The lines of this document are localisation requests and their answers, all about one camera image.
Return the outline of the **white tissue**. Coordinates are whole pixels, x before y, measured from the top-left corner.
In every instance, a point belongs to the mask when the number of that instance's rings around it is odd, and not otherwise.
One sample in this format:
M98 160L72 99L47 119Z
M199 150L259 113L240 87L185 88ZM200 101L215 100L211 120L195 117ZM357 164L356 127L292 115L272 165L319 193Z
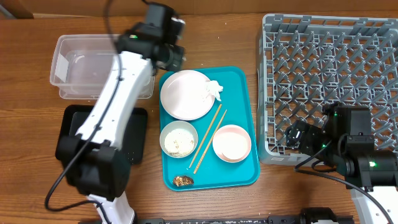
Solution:
M203 99L209 96L214 96L217 101L221 101L220 93L223 91L223 87L216 81L210 80L205 83L205 93L203 94Z

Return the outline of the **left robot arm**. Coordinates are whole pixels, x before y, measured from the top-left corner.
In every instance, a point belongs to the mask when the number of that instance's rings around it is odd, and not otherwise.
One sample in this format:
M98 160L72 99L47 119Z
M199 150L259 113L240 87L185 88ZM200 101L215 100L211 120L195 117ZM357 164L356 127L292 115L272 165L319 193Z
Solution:
M125 193L131 172L131 159L123 149L125 130L146 80L160 69L181 69L184 48L176 42L185 22L173 8L147 2L144 21L116 36L109 22L111 4L108 1L104 7L104 23L115 51L113 69L76 134L58 139L55 157L63 172L47 193L44 206L52 209L50 198L66 179L86 200L62 210L91 203L102 223L136 223Z

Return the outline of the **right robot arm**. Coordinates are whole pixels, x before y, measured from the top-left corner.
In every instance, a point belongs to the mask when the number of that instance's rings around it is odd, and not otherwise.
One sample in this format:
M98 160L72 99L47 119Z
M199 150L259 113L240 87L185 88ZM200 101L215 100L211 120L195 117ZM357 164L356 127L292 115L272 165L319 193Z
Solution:
M297 120L285 130L286 145L308 155L294 171L344 184L362 223L397 223L397 156L375 148L370 109L337 102L322 113L320 128Z

